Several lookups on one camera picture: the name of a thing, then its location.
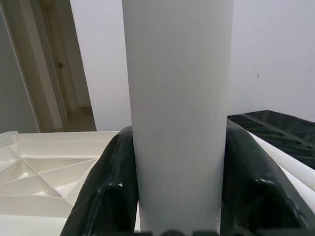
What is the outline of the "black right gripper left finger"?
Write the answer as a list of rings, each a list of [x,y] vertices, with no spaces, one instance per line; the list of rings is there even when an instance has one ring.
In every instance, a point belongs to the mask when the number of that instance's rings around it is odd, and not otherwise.
[[[107,236],[134,233],[138,184],[132,127],[108,143],[90,170],[62,236]]]

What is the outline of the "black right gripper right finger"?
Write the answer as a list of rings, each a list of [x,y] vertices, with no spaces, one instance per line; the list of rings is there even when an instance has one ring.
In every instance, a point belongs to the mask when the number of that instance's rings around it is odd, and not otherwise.
[[[266,151],[227,121],[222,236],[313,236],[315,215]]]

